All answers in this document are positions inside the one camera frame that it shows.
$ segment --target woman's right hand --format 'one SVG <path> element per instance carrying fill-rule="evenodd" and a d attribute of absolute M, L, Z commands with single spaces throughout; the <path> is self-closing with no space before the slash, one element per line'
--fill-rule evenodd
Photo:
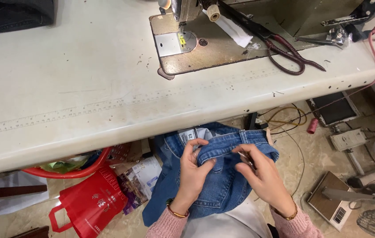
<path fill-rule="evenodd" d="M 254 144 L 238 145 L 232 152 L 248 152 L 257 168 L 254 173 L 245 163 L 238 163 L 236 170 L 240 172 L 255 193 L 264 202 L 276 208 L 285 218 L 295 213 L 295 203 L 283 185 L 274 161 L 265 156 Z"/>

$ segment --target belt loop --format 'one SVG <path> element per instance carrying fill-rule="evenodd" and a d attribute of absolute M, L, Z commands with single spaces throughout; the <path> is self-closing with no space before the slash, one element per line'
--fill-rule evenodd
<path fill-rule="evenodd" d="M 241 130 L 241 131 L 239 131 L 239 134 L 240 134 L 240 138 L 242 140 L 242 143 L 243 144 L 248 144 L 248 139 L 246 138 L 246 131 L 245 130 Z"/>

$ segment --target sewing machine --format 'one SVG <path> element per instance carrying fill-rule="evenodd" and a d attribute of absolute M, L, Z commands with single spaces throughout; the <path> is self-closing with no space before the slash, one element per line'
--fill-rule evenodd
<path fill-rule="evenodd" d="M 265 44 L 257 37 L 252 38 L 250 45 L 257 43 L 261 47 L 248 50 L 238 46 L 214 23 L 220 15 L 231 19 L 224 9 L 217 7 L 217 0 L 159 2 L 167 8 L 165 14 L 149 19 L 161 62 L 160 74 L 165 78 L 267 56 L 265 50 L 259 50 Z M 318 45 L 296 41 L 294 37 L 324 37 L 337 25 L 364 23 L 375 17 L 375 0 L 227 0 L 225 3 L 283 36 L 296 50 Z M 297 66 L 293 63 L 286 67 L 295 70 Z"/>

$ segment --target red scissors handle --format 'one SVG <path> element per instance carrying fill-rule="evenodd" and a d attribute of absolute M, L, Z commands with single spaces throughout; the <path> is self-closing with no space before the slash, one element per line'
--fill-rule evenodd
<path fill-rule="evenodd" d="M 286 51 L 283 51 L 281 50 L 279 47 L 275 46 L 269 39 L 266 39 L 264 42 L 265 44 L 267 45 L 268 47 L 268 50 L 267 50 L 267 56 L 269 57 L 270 61 L 277 67 L 279 68 L 281 71 L 285 72 L 285 73 L 288 73 L 290 75 L 300 75 L 304 72 L 305 70 L 305 64 L 309 64 L 311 66 L 314 66 L 316 68 L 318 68 L 319 70 L 322 70 L 322 71 L 326 71 L 321 65 L 319 65 L 318 63 L 314 62 L 314 61 L 310 61 L 310 60 L 307 60 L 307 59 L 304 59 L 297 51 L 296 49 L 285 39 L 283 38 L 282 36 L 278 35 L 278 34 L 274 34 L 274 35 L 271 35 L 270 36 L 271 38 L 273 38 L 274 40 L 276 40 L 277 42 L 279 42 L 280 44 L 282 44 L 283 46 L 285 46 L 293 55 L 289 54 L 288 52 Z M 274 51 L 278 54 L 280 54 L 281 56 L 285 57 L 285 58 L 288 58 L 290 59 L 291 61 L 297 63 L 299 65 L 299 71 L 295 72 L 295 71 L 292 71 L 292 70 L 288 70 L 287 68 L 281 66 L 279 63 L 277 63 L 272 57 L 271 57 L 271 51 Z"/>

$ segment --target red shopping bag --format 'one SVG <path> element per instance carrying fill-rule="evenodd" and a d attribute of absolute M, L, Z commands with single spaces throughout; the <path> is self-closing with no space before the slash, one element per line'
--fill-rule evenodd
<path fill-rule="evenodd" d="M 105 165 L 81 183 L 60 191 L 61 204 L 49 213 L 52 230 L 63 232 L 74 227 L 80 238 L 97 237 L 127 203 L 116 176 Z M 55 213 L 62 208 L 67 210 L 70 223 L 58 228 Z"/>

